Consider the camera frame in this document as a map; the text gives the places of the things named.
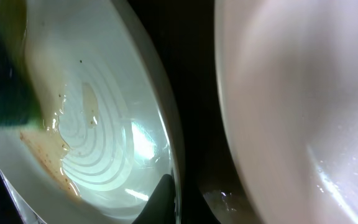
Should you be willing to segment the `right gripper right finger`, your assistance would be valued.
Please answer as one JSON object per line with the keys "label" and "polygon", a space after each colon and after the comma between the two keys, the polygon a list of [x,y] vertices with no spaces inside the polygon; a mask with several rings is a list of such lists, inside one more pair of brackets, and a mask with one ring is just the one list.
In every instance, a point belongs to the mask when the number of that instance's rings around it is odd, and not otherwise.
{"label": "right gripper right finger", "polygon": [[145,204],[143,211],[132,224],[174,224],[175,183],[169,174],[164,174]]}

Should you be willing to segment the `pale blue plate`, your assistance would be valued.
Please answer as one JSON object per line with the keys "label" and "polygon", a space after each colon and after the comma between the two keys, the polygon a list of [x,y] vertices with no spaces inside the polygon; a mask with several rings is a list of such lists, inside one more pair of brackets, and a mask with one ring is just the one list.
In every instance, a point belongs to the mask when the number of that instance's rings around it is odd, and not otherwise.
{"label": "pale blue plate", "polygon": [[164,174],[181,222],[183,140],[165,69],[127,1],[25,1],[40,129],[0,127],[0,171],[45,223],[132,223]]}

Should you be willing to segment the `green yellow sponge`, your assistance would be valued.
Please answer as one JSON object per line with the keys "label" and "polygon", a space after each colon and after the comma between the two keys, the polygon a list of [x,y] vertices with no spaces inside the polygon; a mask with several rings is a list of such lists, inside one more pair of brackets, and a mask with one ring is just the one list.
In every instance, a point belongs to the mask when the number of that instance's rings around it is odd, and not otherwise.
{"label": "green yellow sponge", "polygon": [[24,57],[27,5],[24,0],[0,0],[0,127],[40,129],[40,102]]}

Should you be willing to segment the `white plate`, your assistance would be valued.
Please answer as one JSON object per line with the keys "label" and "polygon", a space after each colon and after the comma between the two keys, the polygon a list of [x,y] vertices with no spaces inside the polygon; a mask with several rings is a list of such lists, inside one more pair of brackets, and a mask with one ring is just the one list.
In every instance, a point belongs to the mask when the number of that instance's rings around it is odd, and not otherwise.
{"label": "white plate", "polygon": [[358,0],[216,1],[219,102],[263,223],[358,223]]}

